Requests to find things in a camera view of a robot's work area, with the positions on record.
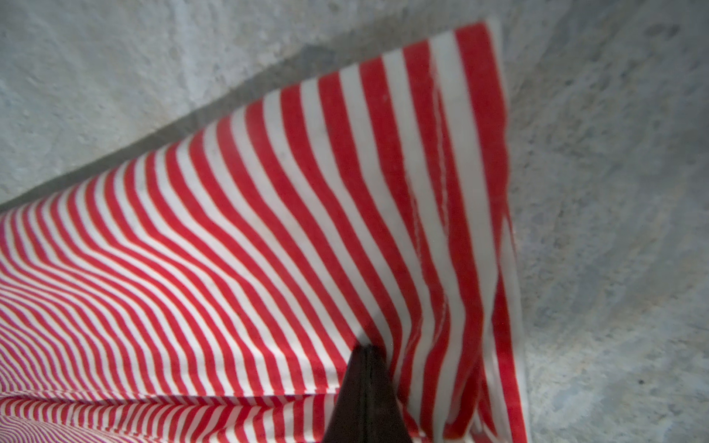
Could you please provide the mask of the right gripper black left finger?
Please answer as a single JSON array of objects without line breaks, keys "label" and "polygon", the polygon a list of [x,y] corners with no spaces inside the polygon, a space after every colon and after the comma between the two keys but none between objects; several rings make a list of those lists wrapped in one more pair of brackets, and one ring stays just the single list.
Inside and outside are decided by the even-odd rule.
[{"label": "right gripper black left finger", "polygon": [[367,347],[351,355],[323,442],[365,442],[367,439]]}]

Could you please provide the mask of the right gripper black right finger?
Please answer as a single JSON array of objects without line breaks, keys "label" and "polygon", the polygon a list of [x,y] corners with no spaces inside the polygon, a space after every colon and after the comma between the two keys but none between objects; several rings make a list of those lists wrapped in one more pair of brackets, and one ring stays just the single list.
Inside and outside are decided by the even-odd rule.
[{"label": "right gripper black right finger", "polygon": [[411,443],[384,360],[365,349],[365,442]]}]

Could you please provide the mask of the red white striped tank top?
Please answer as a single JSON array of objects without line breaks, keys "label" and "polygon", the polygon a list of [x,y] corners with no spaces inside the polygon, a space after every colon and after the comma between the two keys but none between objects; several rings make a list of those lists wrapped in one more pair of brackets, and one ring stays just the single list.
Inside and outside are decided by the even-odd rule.
[{"label": "red white striped tank top", "polygon": [[527,442],[500,28],[276,90],[1,215],[5,442],[316,442],[378,347],[414,440]]}]

